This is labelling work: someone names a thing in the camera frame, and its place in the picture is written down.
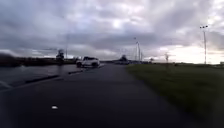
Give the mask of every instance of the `utility pole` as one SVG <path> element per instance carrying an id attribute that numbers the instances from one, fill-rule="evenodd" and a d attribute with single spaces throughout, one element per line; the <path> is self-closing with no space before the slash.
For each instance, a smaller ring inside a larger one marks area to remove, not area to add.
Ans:
<path id="1" fill-rule="evenodd" d="M 200 27 L 200 29 L 202 29 L 202 31 L 203 31 L 203 36 L 204 36 L 204 48 L 205 48 L 205 64 L 206 64 L 206 56 L 207 56 L 207 40 L 206 40 L 206 35 L 205 35 L 205 28 L 207 28 L 208 26 L 206 25 L 206 26 L 201 26 Z"/>
<path id="2" fill-rule="evenodd" d="M 66 46 L 65 46 L 65 57 L 66 57 L 66 60 L 68 59 L 68 42 L 69 42 L 69 35 L 66 36 Z"/>
<path id="3" fill-rule="evenodd" d="M 141 50 L 140 50 L 140 46 L 139 46 L 139 42 L 137 41 L 136 42 L 136 44 L 137 44 L 137 50 L 136 50 L 136 60 L 137 60 L 137 58 L 138 58 L 138 61 L 139 61 L 139 63 L 140 63 L 140 61 L 141 61 Z"/>

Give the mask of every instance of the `wet road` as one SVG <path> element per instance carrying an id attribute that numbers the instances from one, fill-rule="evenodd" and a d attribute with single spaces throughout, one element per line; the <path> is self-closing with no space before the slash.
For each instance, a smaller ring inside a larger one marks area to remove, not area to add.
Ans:
<path id="1" fill-rule="evenodd" d="M 16 87 L 26 80 L 77 71 L 76 65 L 0 68 L 0 90 L 3 84 Z"/>
<path id="2" fill-rule="evenodd" d="M 0 93 L 1 128 L 181 128 L 190 117 L 123 66 L 83 73 Z"/>

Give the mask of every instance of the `road marking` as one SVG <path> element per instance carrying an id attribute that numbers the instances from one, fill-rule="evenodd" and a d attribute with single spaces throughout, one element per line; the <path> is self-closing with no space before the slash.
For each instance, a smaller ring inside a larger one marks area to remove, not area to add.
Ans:
<path id="1" fill-rule="evenodd" d="M 52 109 L 58 109 L 58 107 L 57 107 L 57 106 L 52 106 L 51 108 L 52 108 Z"/>
<path id="2" fill-rule="evenodd" d="M 8 85 L 6 82 L 4 81 L 0 81 L 0 85 L 6 87 L 6 88 L 12 88 L 12 86 Z"/>

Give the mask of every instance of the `street lamp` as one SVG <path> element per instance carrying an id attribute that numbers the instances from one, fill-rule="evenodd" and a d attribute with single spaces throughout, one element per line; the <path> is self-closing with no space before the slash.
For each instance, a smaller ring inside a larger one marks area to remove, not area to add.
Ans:
<path id="1" fill-rule="evenodd" d="M 139 60 L 139 62 L 141 61 L 141 50 L 140 50 L 140 46 L 139 46 L 139 42 L 137 41 L 136 42 L 136 44 L 137 44 L 137 54 L 136 54 L 136 58 L 137 58 L 137 56 L 138 56 L 138 60 Z"/>
<path id="2" fill-rule="evenodd" d="M 205 47 L 205 64 L 206 64 L 206 35 L 205 35 L 205 28 L 207 28 L 208 26 L 201 26 L 200 29 L 203 30 L 203 36 L 204 36 L 204 47 Z"/>

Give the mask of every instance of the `lamp post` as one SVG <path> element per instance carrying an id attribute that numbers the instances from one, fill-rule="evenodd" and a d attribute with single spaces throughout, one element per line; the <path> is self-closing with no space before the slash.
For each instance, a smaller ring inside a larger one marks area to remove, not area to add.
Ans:
<path id="1" fill-rule="evenodd" d="M 206 51 L 206 49 L 207 49 L 207 44 L 206 44 L 206 43 L 207 43 L 207 40 L 206 40 L 206 35 L 205 35 L 205 28 L 207 28 L 207 27 L 208 27 L 207 25 L 206 25 L 206 26 L 201 26 L 201 27 L 200 27 L 200 29 L 202 29 L 202 31 L 203 31 L 203 36 L 204 36 L 205 64 L 206 64 L 206 59 L 207 59 L 207 58 L 206 58 L 206 54 L 207 54 L 207 53 L 206 53 L 206 52 L 207 52 L 207 51 Z"/>
<path id="2" fill-rule="evenodd" d="M 140 63 L 140 61 L 141 61 L 141 50 L 140 50 L 140 46 L 139 46 L 139 42 L 138 41 L 136 41 L 136 44 L 137 44 L 136 60 L 137 60 L 137 57 L 138 57 L 138 61 Z"/>

